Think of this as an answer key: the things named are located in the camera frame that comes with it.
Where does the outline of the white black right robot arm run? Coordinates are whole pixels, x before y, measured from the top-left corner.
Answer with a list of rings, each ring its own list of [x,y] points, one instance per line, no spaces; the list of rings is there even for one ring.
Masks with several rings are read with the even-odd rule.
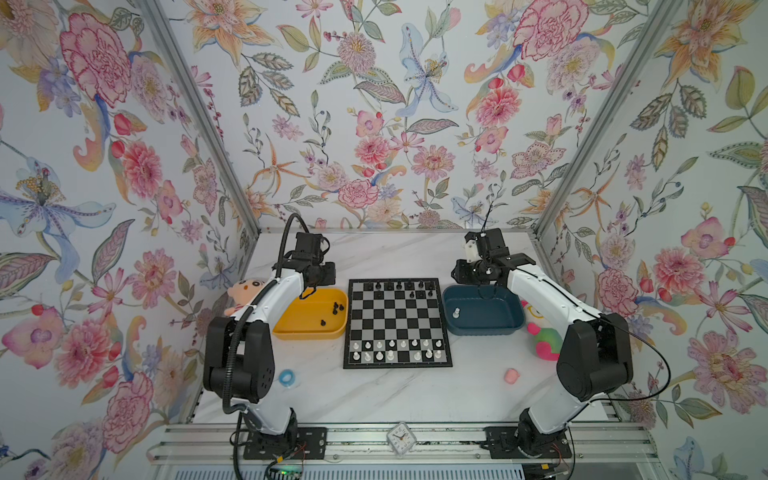
[[[466,258],[451,272],[459,284],[495,284],[531,304],[562,337],[557,383],[520,414],[517,426],[538,435],[563,432],[593,400],[634,376],[627,321],[587,305],[524,253],[513,254],[494,228],[464,236]]]

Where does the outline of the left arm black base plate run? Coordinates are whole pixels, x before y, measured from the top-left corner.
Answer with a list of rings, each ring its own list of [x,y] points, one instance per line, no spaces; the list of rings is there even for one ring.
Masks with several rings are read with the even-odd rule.
[[[289,428],[282,435],[249,433],[242,446],[245,460],[287,459],[292,454],[298,460],[323,460],[327,447],[325,427]]]

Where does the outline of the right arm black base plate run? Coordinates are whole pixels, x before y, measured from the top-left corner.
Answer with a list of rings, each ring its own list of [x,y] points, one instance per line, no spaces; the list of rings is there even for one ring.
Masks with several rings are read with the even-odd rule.
[[[492,459],[570,459],[573,451],[562,430],[554,434],[540,434],[534,427],[489,426],[484,429],[483,447]]]

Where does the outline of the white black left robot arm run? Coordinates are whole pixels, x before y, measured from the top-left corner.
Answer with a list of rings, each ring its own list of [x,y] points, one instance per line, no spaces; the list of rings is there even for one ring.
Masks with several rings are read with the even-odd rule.
[[[208,325],[204,354],[203,387],[221,399],[222,411],[272,436],[288,431],[293,410],[266,400],[276,375],[271,327],[294,301],[336,280],[335,264],[325,260],[330,242],[323,235],[299,232],[289,252],[286,243],[281,240],[268,280],[230,287],[235,305]]]

